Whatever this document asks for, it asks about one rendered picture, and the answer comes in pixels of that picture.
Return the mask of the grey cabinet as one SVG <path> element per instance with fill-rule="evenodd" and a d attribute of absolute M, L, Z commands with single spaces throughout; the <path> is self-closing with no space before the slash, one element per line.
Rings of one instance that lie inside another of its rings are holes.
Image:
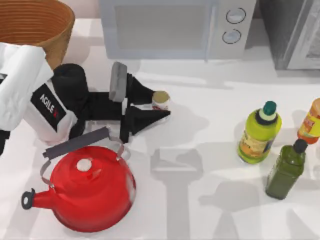
<path fill-rule="evenodd" d="M 277 70 L 320 70 L 320 0 L 259 0 Z"/>

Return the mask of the dark green bottle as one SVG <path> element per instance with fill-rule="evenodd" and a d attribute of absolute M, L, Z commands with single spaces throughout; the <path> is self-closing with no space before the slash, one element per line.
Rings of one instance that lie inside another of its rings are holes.
<path fill-rule="evenodd" d="M 308 143 L 297 139 L 292 145 L 284 145 L 273 165 L 265 186 L 265 193 L 278 200 L 287 197 L 298 178 L 303 174 Z"/>

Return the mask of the pale microwave oven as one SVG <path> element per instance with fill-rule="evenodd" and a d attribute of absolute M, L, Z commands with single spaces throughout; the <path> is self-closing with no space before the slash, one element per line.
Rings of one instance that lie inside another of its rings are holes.
<path fill-rule="evenodd" d="M 242 57 L 257 0 L 99 0 L 110 59 Z"/>

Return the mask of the pale microwave door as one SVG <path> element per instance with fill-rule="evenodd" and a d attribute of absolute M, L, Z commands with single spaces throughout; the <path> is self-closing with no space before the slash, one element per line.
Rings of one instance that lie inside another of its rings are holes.
<path fill-rule="evenodd" d="M 204 59 L 211 0 L 99 0 L 110 59 Z"/>

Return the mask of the orange bottle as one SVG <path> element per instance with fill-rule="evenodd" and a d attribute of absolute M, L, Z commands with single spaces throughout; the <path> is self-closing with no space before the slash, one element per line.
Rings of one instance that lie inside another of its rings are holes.
<path fill-rule="evenodd" d="M 297 131 L 299 139 L 309 145 L 315 144 L 320 138 L 320 97 L 316 98 Z"/>

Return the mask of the pale grey rounded box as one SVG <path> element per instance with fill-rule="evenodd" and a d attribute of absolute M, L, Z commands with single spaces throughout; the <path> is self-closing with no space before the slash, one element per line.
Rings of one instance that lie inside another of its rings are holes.
<path fill-rule="evenodd" d="M 114 62 L 111 69 L 109 99 L 121 103 L 126 97 L 127 66 L 121 62 Z"/>

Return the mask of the small white gold-lidded can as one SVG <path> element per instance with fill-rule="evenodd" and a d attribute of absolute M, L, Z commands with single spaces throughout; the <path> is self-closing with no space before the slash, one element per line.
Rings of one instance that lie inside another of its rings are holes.
<path fill-rule="evenodd" d="M 152 109 L 153 110 L 168 110 L 170 96 L 164 90 L 157 90 L 152 95 Z"/>

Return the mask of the brown woven basket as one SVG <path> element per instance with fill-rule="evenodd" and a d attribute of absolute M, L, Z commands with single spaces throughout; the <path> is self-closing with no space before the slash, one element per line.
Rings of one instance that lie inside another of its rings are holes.
<path fill-rule="evenodd" d="M 59 0 L 0 0 L 0 42 L 42 47 L 52 69 L 66 55 L 74 23 Z"/>

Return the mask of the round microwave knob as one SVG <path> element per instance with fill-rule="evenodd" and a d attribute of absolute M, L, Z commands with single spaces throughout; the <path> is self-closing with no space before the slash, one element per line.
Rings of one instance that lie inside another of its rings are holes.
<path fill-rule="evenodd" d="M 239 42 L 241 38 L 242 38 L 242 33 L 237 29 L 225 31 L 221 37 L 223 42 L 228 45 L 232 45 Z"/>
<path fill-rule="evenodd" d="M 230 9 L 226 13 L 226 20 L 230 24 L 239 24 L 245 20 L 246 15 L 246 11 L 241 7 Z"/>

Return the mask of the red kettle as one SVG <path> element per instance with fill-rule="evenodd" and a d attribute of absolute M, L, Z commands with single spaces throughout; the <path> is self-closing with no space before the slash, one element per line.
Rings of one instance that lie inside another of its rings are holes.
<path fill-rule="evenodd" d="M 65 227 L 83 233 L 117 224 L 131 209 L 136 181 L 122 141 L 102 127 L 47 148 L 40 169 L 47 191 L 25 191 L 24 210 L 52 210 Z"/>

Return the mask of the yellow-green bottle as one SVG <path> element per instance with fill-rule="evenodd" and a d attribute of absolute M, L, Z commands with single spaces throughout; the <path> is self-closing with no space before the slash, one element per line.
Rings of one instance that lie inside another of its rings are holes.
<path fill-rule="evenodd" d="M 243 134 L 237 146 L 238 156 L 248 164 L 258 164 L 269 155 L 273 142 L 282 127 L 277 104 L 266 101 L 246 119 Z"/>

